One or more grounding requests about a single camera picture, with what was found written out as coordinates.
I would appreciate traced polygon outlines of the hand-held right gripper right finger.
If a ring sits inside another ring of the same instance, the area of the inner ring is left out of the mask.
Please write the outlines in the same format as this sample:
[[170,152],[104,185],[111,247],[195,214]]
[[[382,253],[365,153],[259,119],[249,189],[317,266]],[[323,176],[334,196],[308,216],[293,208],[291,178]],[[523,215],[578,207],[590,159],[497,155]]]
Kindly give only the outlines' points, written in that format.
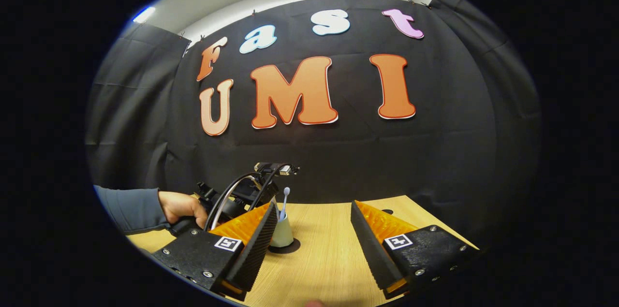
[[412,225],[360,201],[351,203],[350,221],[388,299],[428,290],[480,256],[476,246],[437,223]]

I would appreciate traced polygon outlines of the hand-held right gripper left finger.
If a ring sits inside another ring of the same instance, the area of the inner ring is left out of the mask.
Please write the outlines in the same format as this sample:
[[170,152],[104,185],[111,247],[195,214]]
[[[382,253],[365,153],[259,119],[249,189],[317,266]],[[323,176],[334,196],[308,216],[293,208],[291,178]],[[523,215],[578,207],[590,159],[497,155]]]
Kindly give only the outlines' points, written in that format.
[[200,289],[244,301],[276,226],[277,207],[268,202],[214,230],[186,230],[152,256]]

